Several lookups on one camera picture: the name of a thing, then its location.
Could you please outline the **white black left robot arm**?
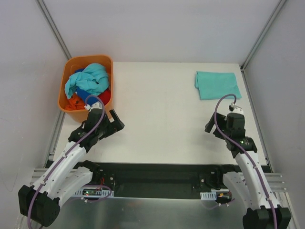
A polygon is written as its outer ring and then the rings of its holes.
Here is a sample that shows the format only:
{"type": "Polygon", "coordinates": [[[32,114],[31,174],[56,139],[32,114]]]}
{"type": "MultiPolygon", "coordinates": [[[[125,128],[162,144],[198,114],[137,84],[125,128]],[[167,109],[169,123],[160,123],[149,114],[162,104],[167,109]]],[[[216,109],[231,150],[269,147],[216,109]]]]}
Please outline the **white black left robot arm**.
{"type": "Polygon", "coordinates": [[[27,217],[28,228],[32,227],[33,221],[41,227],[50,226],[66,201],[83,186],[107,190],[100,200],[112,194],[112,189],[102,183],[102,170],[98,164],[86,160],[73,174],[70,173],[98,141],[124,128],[115,110],[111,109],[110,114],[112,121],[102,108],[91,108],[87,119],[71,132],[61,155],[31,186],[20,188],[20,213],[27,217]]]}

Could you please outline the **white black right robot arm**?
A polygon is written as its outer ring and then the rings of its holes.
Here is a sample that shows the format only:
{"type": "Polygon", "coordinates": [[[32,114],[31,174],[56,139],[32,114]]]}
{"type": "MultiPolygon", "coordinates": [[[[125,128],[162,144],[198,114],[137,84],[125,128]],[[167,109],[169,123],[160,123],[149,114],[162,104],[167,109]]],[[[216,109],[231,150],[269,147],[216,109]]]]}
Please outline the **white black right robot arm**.
{"type": "Polygon", "coordinates": [[[292,218],[289,208],[282,207],[263,172],[254,140],[247,137],[245,117],[231,112],[214,112],[205,131],[225,140],[227,149],[236,160],[243,177],[237,172],[221,172],[214,176],[219,188],[228,188],[244,208],[245,229],[286,229],[292,218]]]}

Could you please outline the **teal green t shirt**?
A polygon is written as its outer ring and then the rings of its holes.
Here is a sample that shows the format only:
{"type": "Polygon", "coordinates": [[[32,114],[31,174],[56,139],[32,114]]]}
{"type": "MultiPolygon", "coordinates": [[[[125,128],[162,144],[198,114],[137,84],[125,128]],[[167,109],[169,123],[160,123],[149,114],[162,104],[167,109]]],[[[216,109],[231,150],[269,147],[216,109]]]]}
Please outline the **teal green t shirt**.
{"type": "Polygon", "coordinates": [[[221,99],[227,94],[235,94],[237,99],[242,98],[234,73],[197,71],[194,86],[199,91],[200,100],[221,99]]]}

